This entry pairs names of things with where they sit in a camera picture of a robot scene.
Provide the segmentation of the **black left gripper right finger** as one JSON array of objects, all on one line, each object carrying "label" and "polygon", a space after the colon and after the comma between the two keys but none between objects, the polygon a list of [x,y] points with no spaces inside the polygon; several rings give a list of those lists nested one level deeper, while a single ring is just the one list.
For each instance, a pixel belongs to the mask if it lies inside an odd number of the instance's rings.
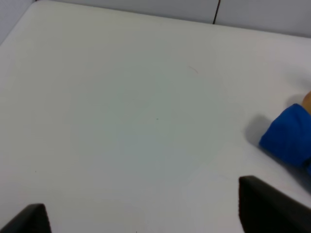
[{"label": "black left gripper right finger", "polygon": [[245,233],[309,233],[311,209],[255,176],[239,177],[239,219]]}]

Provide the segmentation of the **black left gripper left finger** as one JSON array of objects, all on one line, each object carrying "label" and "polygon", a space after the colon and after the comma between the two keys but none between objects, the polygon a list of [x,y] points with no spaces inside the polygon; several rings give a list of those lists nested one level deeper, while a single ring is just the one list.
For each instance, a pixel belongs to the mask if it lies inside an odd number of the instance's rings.
[{"label": "black left gripper left finger", "polygon": [[1,230],[1,233],[52,233],[46,207],[42,203],[26,206]]}]

